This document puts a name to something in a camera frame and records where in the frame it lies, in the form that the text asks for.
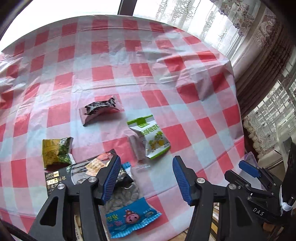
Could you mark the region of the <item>green gold snack pack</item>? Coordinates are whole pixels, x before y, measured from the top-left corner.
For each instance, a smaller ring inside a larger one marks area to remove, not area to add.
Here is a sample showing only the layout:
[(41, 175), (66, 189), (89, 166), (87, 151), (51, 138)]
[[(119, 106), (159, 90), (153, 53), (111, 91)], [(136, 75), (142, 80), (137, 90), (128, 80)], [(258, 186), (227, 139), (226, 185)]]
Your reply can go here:
[(43, 139), (42, 157), (44, 169), (47, 170), (52, 166), (69, 166), (75, 164), (75, 160), (71, 154), (72, 143), (72, 137)]

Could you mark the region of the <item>clear banana chip pack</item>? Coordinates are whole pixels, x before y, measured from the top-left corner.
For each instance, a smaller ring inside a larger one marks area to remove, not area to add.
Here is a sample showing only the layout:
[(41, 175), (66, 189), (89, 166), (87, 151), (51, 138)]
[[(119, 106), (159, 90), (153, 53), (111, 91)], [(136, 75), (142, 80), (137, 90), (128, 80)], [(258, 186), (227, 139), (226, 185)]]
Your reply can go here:
[[(131, 165), (129, 168), (129, 173), (132, 175)], [(119, 187), (117, 189), (114, 188), (110, 200), (107, 201), (106, 204), (101, 207), (102, 213), (105, 215), (105, 218), (106, 218), (106, 214), (109, 214), (112, 211), (115, 211), (128, 204), (131, 204), (132, 201), (136, 201), (140, 198), (142, 198), (140, 189), (138, 188), (138, 185), (133, 179), (132, 184), (128, 188), (126, 187)]]

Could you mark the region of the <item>black cracker snack pack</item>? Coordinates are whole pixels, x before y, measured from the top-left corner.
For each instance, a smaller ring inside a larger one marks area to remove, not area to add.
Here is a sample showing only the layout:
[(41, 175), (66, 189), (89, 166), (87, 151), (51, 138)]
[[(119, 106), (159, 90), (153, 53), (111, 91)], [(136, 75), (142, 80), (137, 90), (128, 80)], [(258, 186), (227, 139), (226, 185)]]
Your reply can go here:
[[(60, 184), (65, 183), (67, 186), (73, 186), (81, 184), (83, 181), (91, 176), (96, 176), (99, 170), (106, 167), (111, 158), (116, 155), (114, 149), (102, 153), (96, 157), (86, 159), (82, 162), (75, 163), (73, 165), (45, 173), (47, 194), (50, 195), (54, 188)], [(126, 162), (121, 165), (118, 178), (116, 180), (115, 189), (119, 187), (128, 188), (132, 182), (132, 175), (129, 173), (130, 163)]]

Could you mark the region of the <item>green white ginkgo snack pack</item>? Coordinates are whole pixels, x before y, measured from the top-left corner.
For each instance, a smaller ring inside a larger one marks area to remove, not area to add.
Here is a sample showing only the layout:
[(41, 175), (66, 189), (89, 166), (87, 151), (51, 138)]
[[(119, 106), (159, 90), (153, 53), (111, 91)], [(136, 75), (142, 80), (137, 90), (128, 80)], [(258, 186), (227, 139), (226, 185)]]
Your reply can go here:
[(148, 159), (155, 159), (171, 148), (171, 143), (152, 114), (129, 120), (127, 125), (138, 135)]

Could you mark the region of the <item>pink black snack pack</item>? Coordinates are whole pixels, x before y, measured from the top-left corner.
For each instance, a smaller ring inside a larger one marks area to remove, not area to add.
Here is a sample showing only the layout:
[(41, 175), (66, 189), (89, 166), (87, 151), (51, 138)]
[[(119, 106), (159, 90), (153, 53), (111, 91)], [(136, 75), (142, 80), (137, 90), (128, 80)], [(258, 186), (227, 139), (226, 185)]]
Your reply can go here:
[(94, 101), (79, 109), (80, 119), (83, 126), (86, 126), (90, 121), (105, 113), (116, 113), (123, 111), (121, 101), (112, 95), (109, 99)]

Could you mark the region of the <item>red checkered tablecloth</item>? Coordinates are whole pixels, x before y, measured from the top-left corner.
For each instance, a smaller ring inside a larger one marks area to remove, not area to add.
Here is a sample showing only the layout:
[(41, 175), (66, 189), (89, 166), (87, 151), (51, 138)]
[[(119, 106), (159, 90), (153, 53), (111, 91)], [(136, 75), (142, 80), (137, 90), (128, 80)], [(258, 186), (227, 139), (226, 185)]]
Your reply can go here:
[(28, 232), (48, 193), (45, 170), (114, 151), (158, 217), (127, 240), (189, 227), (172, 160), (214, 184), (244, 155), (230, 61), (178, 28), (128, 16), (41, 27), (1, 51), (1, 219)]

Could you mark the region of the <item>pink floral curtain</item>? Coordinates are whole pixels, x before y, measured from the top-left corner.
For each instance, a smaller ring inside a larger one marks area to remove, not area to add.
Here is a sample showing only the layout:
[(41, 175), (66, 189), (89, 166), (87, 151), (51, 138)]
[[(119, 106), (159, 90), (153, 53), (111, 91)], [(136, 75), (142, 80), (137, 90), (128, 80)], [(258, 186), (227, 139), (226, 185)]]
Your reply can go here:
[(269, 93), (295, 47), (295, 1), (214, 1), (243, 42), (233, 71), (241, 117)]

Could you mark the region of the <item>white lace curtain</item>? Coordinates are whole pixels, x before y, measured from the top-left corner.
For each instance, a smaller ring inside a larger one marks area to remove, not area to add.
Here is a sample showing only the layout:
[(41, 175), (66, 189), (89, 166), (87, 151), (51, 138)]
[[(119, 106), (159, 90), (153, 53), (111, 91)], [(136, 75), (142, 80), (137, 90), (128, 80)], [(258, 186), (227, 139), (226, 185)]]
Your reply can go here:
[(179, 28), (231, 58), (242, 37), (211, 1), (137, 1), (133, 16)]

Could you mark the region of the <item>dark window frame post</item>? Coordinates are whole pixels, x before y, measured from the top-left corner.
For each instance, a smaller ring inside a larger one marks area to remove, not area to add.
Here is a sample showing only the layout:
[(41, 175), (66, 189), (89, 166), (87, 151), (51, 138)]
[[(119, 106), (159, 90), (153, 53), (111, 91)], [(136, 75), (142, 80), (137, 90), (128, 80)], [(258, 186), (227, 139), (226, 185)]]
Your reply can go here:
[(137, 0), (121, 0), (118, 9), (118, 15), (133, 16)]

